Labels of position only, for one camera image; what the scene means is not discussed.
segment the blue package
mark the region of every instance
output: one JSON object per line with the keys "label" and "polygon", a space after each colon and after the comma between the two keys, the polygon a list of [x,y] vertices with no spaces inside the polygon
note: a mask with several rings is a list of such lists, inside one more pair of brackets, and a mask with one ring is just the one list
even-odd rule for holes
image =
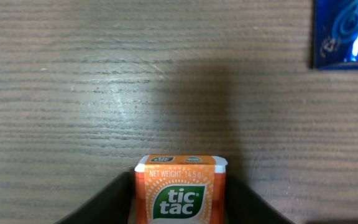
{"label": "blue package", "polygon": [[314,67],[358,69],[358,0],[316,0]]}

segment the blue object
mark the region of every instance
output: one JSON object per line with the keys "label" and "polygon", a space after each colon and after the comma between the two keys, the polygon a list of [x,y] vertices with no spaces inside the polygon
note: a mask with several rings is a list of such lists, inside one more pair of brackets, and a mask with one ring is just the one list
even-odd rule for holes
{"label": "blue object", "polygon": [[316,0],[314,67],[358,69],[358,0]]}

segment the brown wooden surface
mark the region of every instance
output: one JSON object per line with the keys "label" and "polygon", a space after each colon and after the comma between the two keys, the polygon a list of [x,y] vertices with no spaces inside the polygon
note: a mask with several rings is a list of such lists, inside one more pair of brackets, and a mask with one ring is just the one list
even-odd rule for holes
{"label": "brown wooden surface", "polygon": [[0,223],[52,223],[145,154],[215,154],[289,219],[358,218],[358,72],[310,0],[0,0]]}

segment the wooden table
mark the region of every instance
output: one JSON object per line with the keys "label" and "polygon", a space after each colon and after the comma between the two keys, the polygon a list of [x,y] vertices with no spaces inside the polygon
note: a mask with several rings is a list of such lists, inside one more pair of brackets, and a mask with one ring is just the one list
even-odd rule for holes
{"label": "wooden table", "polygon": [[0,223],[52,223],[145,154],[214,154],[297,223],[358,218],[358,72],[309,0],[0,0]]}

